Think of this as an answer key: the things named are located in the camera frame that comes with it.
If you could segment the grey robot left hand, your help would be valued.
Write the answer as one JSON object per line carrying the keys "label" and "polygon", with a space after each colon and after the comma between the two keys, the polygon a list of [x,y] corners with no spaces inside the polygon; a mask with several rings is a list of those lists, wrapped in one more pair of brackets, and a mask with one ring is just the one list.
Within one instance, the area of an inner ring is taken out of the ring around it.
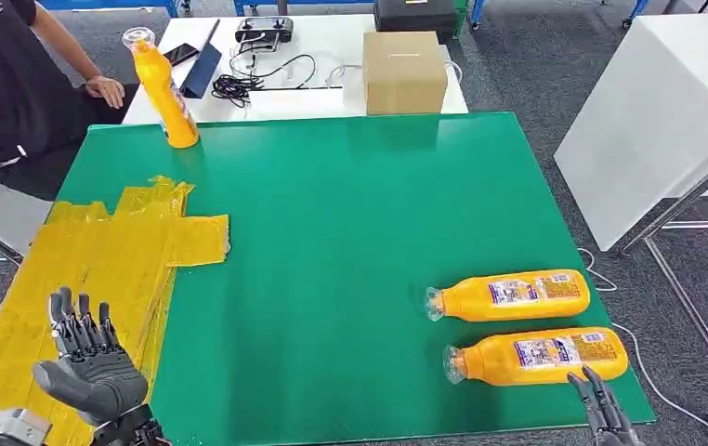
{"label": "grey robot left hand", "polygon": [[38,361],[32,375],[54,400],[74,408],[91,426],[114,421],[145,402],[148,381],[120,344],[102,302],[93,318],[89,296],[66,286],[48,298],[48,325],[57,358]]}

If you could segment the person's left hand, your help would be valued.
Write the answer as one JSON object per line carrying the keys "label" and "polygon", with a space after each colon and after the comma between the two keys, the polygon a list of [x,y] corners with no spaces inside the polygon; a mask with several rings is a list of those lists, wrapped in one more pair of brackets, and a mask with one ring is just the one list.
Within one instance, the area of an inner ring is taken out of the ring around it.
{"label": "person's left hand", "polygon": [[125,102],[125,90],[118,81],[103,75],[95,75],[85,81],[85,90],[92,98],[102,98],[109,107],[121,109]]}

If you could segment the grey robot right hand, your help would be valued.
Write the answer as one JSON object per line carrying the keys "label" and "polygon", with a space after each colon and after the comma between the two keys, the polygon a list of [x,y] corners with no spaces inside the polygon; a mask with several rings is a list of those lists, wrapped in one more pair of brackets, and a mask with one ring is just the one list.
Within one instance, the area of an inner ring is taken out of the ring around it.
{"label": "grey robot right hand", "polygon": [[567,373],[574,386],[592,433],[594,446],[641,446],[632,423],[620,407],[611,388],[589,366],[581,369],[585,380],[573,372]]}

